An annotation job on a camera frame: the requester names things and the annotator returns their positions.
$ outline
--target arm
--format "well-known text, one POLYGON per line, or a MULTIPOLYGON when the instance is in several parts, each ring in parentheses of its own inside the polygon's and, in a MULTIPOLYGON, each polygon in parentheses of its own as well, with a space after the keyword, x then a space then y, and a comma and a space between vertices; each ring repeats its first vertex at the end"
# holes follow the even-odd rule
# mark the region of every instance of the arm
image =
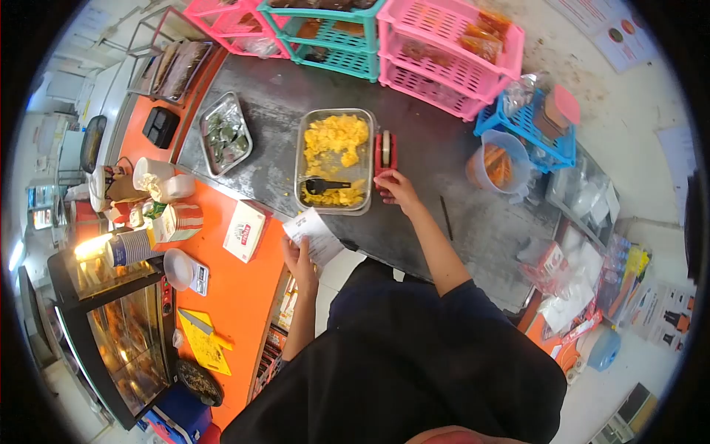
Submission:
POLYGON ((283 260, 296 279, 298 298, 293 308, 291 328, 283 347, 283 360, 290 361, 315 338, 315 298, 318 294, 318 278, 308 257, 308 238, 304 237, 300 248, 290 243, 287 236, 281 239, 283 260))
POLYGON ((396 170, 387 170, 375 178, 385 188, 380 194, 387 204, 399 204, 414 226, 429 272, 439 296, 443 296, 471 278, 461 259, 427 208, 419 201, 412 183, 396 170))

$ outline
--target pink lid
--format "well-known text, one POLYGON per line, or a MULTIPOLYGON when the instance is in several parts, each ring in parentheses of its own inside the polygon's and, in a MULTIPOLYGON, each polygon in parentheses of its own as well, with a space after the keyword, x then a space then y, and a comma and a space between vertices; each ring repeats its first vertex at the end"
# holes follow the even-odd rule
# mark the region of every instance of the pink lid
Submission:
POLYGON ((579 102, 572 93, 567 91, 562 85, 555 85, 552 93, 555 95, 555 106, 560 114, 574 125, 579 125, 579 102))

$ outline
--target light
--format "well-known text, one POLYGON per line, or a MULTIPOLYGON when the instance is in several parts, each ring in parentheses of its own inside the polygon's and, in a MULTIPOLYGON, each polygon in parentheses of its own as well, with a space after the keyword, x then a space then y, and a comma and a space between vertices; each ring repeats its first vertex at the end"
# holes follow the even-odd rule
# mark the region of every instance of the light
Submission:
POLYGON ((25 249, 25 244, 22 243, 22 241, 17 241, 17 244, 15 244, 15 249, 12 250, 12 254, 10 255, 10 263, 8 265, 8 270, 13 271, 15 267, 17 266, 17 263, 20 261, 20 257, 22 256, 22 251, 25 249))
POLYGON ((113 236, 114 235, 111 233, 106 233, 102 234, 101 236, 82 242, 74 249, 74 254, 76 254, 77 259, 86 259, 87 257, 96 254, 98 251, 103 251, 104 245, 113 236))

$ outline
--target red tape dispenser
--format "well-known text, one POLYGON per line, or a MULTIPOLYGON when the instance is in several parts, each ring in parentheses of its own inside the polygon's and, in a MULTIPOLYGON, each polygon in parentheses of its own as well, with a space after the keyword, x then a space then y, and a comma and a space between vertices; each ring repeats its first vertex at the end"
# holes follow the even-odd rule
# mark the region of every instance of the red tape dispenser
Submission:
POLYGON ((397 136, 385 130, 375 140, 375 176, 383 171, 397 169, 397 136))

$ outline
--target black shirt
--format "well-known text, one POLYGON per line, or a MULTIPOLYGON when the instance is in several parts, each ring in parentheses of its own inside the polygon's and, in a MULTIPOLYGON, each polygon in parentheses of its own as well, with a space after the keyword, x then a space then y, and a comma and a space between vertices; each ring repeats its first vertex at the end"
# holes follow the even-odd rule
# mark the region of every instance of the black shirt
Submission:
POLYGON ((227 426, 222 442, 403 444, 456 425, 548 443, 564 375, 496 313, 473 281, 443 298, 418 283, 343 290, 328 330, 227 426))

